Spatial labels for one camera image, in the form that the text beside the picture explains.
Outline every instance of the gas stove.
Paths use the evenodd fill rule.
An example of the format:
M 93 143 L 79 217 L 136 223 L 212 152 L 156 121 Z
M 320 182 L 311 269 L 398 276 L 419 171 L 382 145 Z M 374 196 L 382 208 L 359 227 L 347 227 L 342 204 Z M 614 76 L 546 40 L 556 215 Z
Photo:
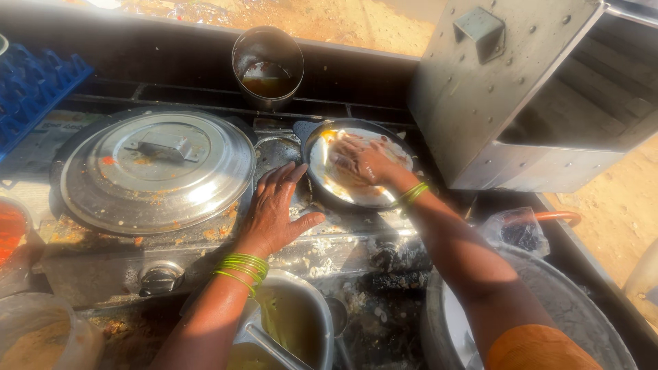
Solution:
M 130 98 L 118 98 L 112 93 L 113 89 L 125 90 L 126 86 L 135 88 Z M 373 118 L 392 117 L 397 122 L 376 122 L 401 137 L 420 137 L 413 121 L 403 118 L 405 112 L 402 109 L 296 99 L 291 105 L 296 109 L 286 113 L 262 113 L 241 105 L 217 107 L 141 99 L 142 94 L 151 99 L 158 94 L 180 96 L 172 93 L 176 89 L 188 98 L 197 94 L 200 100 L 206 101 L 209 94 L 236 94 L 92 80 L 80 89 L 81 93 L 69 98 L 66 108 L 89 111 L 90 107 L 107 107 L 109 113 L 112 108 L 169 105 L 170 109 L 193 107 L 220 116 L 237 116 L 257 137 L 254 145 L 257 166 L 249 188 L 223 213 L 198 225 L 154 236 L 99 233 L 79 225 L 63 213 L 37 270 L 46 274 L 54 293 L 74 307 L 106 307 L 138 302 L 160 294 L 189 293 L 205 282 L 222 254 L 230 251 L 240 221 L 249 207 L 255 182 L 274 167 L 290 161 L 301 162 L 299 138 L 291 130 L 292 124 L 299 119 L 320 121 L 345 116 L 376 120 Z M 106 92 L 106 96 L 99 95 L 99 92 Z M 332 117 L 304 113 L 309 107 L 319 113 L 335 115 L 341 113 L 337 107 L 344 110 L 342 115 Z M 326 221 L 270 257 L 271 268 L 284 269 L 307 280 L 326 280 L 338 275 L 402 271 L 428 265 L 416 231 L 407 219 L 401 217 L 399 210 L 345 209 L 319 199 L 311 182 L 304 176 L 292 198 L 290 217 L 296 219 L 312 211 L 323 212 Z

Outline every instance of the plastic bag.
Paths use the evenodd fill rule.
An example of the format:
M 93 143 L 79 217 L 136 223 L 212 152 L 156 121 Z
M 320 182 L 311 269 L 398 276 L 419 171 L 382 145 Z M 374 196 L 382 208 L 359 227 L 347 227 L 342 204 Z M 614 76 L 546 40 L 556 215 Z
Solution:
M 509 244 L 539 258 L 551 253 L 548 240 L 531 207 L 510 209 L 492 215 L 481 226 L 480 233 L 494 248 Z

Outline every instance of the green bangle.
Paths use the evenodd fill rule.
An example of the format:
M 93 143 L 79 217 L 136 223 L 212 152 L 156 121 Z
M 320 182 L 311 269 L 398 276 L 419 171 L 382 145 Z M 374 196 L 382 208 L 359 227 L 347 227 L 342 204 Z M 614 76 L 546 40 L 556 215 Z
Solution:
M 393 202 L 393 206 L 397 206 L 400 203 L 403 203 L 404 205 L 410 206 L 413 204 L 413 202 L 416 200 L 416 198 L 419 197 L 421 193 L 423 193 L 425 190 L 429 189 L 430 187 L 427 186 L 424 182 L 419 182 L 416 184 L 413 188 L 407 190 L 402 196 Z
M 226 271 L 222 271 L 223 269 L 230 269 L 230 270 L 235 270 L 239 271 L 243 274 L 248 275 L 253 279 L 253 282 L 255 283 L 256 286 L 253 286 L 252 284 L 247 283 L 243 279 L 233 275 L 232 273 L 228 273 Z M 249 290 L 251 291 L 249 297 L 253 298 L 256 295 L 256 288 L 260 286 L 263 283 L 263 280 L 265 277 L 267 277 L 267 273 L 270 269 L 270 266 L 268 265 L 265 260 L 258 258 L 254 255 L 246 254 L 246 253 L 229 253 L 215 265 L 215 268 L 212 271 L 212 275 L 215 274 L 220 274 L 220 275 L 225 275 L 227 277 L 232 277 L 238 281 L 240 281 L 242 284 L 245 284 Z

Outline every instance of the stainless steel lid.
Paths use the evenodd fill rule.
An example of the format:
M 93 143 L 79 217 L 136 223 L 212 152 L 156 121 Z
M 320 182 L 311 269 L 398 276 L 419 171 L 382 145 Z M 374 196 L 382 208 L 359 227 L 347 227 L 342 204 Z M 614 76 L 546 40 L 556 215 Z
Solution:
M 68 158 L 61 191 L 81 220 L 111 232 L 157 234 L 225 210 L 246 190 L 256 158 L 219 117 L 165 111 L 124 119 Z

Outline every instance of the pan handle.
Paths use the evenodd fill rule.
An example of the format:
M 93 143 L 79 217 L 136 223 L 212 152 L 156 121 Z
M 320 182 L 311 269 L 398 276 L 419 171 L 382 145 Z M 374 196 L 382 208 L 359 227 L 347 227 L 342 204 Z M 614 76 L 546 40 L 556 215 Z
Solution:
M 292 132 L 294 132 L 301 141 L 301 147 L 299 148 L 299 151 L 302 153 L 302 157 L 306 148 L 306 142 L 309 140 L 311 132 L 322 125 L 323 122 L 309 122 L 306 120 L 299 120 L 292 125 Z

